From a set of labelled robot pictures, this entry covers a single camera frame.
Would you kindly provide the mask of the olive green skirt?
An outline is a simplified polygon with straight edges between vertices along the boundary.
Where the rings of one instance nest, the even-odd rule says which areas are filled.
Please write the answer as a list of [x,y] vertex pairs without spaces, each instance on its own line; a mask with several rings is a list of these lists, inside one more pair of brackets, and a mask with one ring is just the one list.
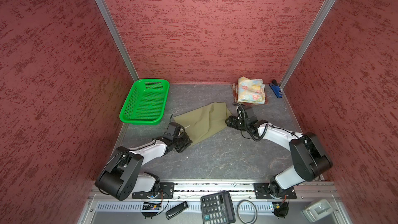
[[192,145],[210,138],[227,127],[225,121],[232,116],[225,102],[211,103],[174,117],[182,125]]

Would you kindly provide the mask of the red plaid skirt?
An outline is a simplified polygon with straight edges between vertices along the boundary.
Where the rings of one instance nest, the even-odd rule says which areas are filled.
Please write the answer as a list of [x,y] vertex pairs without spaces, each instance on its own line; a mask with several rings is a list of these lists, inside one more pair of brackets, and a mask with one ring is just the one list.
[[[233,83],[231,85],[234,101],[237,102],[238,100],[238,87],[237,84]],[[258,106],[258,105],[266,105],[268,104],[268,97],[266,94],[264,94],[264,102],[263,103],[241,103],[243,105],[248,105],[248,106]]]

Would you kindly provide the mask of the floral pastel skirt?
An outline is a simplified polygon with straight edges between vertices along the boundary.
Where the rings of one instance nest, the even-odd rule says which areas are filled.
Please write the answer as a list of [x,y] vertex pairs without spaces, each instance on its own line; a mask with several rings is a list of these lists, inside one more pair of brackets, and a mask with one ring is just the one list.
[[238,79],[237,102],[250,104],[265,104],[265,84],[262,79]]

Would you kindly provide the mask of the green plastic basket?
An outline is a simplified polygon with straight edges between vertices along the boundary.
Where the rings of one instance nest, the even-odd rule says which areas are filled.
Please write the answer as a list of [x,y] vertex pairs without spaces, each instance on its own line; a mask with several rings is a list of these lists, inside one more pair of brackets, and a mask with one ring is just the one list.
[[158,125],[165,111],[170,83],[164,79],[136,81],[120,112],[120,120],[133,125]]

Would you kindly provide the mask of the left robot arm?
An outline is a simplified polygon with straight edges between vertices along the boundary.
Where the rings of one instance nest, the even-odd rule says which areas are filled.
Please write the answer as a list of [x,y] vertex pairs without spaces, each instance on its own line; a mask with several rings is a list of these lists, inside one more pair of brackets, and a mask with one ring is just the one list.
[[120,146],[95,181],[95,186],[119,201],[132,193],[157,191],[159,178],[151,173],[141,172],[146,163],[162,157],[171,151],[183,152],[192,144],[187,134],[178,137],[164,135],[136,148]]

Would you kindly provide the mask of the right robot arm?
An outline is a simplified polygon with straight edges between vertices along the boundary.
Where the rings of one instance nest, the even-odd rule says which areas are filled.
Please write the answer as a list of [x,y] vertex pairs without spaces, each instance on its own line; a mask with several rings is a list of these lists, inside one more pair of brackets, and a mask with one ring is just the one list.
[[297,133],[265,120],[251,121],[248,118],[242,119],[235,116],[228,117],[226,125],[241,132],[247,132],[256,142],[265,139],[291,153],[292,166],[273,176],[266,187],[255,189],[271,199],[286,197],[294,186],[305,181],[312,181],[333,167],[333,162],[320,140],[311,132]]

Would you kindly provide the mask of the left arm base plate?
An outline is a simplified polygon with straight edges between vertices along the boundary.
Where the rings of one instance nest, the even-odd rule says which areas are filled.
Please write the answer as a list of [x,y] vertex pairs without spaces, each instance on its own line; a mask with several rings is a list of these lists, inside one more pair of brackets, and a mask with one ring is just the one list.
[[166,197],[167,199],[173,198],[174,194],[174,183],[158,182],[155,183],[153,188],[149,192],[134,192],[132,193],[132,199],[162,199]]

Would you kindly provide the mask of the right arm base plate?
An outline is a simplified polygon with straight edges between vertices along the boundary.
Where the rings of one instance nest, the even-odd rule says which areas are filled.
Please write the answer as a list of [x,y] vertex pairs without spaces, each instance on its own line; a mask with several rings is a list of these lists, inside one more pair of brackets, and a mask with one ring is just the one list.
[[297,199],[294,187],[288,189],[280,188],[276,182],[272,183],[254,183],[254,192],[256,199],[270,200],[295,200]]

